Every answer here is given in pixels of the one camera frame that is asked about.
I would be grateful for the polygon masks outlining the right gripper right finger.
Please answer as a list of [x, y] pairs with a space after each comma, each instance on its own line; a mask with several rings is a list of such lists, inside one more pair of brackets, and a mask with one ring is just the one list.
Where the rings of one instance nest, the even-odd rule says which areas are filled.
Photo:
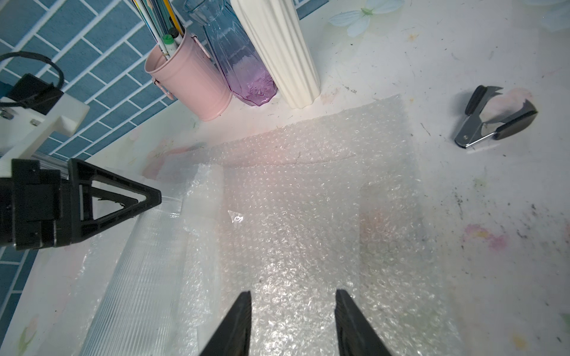
[[391, 356], [359, 307], [344, 289], [335, 292], [335, 325], [340, 356]]

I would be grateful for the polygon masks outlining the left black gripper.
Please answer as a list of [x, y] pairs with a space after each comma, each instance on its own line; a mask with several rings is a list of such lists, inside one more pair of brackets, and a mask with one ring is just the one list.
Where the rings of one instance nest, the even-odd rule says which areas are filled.
[[[10, 177], [1, 178], [1, 246], [47, 249], [56, 246], [62, 219], [59, 169], [43, 169], [38, 160], [12, 160]], [[161, 191], [82, 160], [68, 161], [66, 243], [81, 243], [162, 203]], [[94, 217], [93, 200], [120, 205]]]

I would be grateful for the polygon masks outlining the clear bubble wrap sheet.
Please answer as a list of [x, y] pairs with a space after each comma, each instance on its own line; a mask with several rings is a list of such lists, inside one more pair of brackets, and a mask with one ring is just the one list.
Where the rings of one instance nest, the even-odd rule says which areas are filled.
[[211, 148], [166, 155], [197, 238], [194, 305], [213, 326], [252, 293], [252, 355], [336, 355], [347, 291], [393, 355], [460, 355], [392, 96]]
[[[216, 165], [192, 165], [178, 173], [161, 174], [148, 184], [159, 189], [163, 198], [182, 200], [182, 227], [188, 245], [170, 355], [196, 355], [197, 331], [212, 316], [216, 304], [216, 217], [224, 193], [224, 170]], [[139, 216], [86, 242], [71, 298], [40, 345], [40, 355], [81, 355], [96, 310]]]

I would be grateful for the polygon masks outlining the clear ribbed glass vase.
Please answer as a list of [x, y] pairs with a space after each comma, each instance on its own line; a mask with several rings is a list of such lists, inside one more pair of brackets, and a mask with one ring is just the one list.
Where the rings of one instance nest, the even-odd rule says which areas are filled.
[[170, 355], [188, 237], [182, 200], [137, 218], [96, 310], [81, 355]]

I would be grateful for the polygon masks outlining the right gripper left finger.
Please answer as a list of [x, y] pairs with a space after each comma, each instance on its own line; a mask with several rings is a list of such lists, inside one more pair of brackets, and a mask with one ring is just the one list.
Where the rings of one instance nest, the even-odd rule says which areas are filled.
[[241, 292], [200, 356], [248, 356], [252, 330], [252, 295]]

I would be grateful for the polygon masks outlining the cream ribbed cylinder vase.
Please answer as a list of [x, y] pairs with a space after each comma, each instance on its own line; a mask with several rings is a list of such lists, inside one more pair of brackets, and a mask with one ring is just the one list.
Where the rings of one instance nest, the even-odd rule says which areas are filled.
[[292, 1], [233, 0], [237, 18], [291, 108], [312, 105], [320, 80]]

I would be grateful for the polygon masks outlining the purple vase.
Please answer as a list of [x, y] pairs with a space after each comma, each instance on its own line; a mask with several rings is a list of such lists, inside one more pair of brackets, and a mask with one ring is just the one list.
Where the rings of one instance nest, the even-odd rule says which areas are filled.
[[231, 92], [247, 105], [267, 104], [278, 88], [228, 1], [186, 1], [184, 9], [203, 26]]

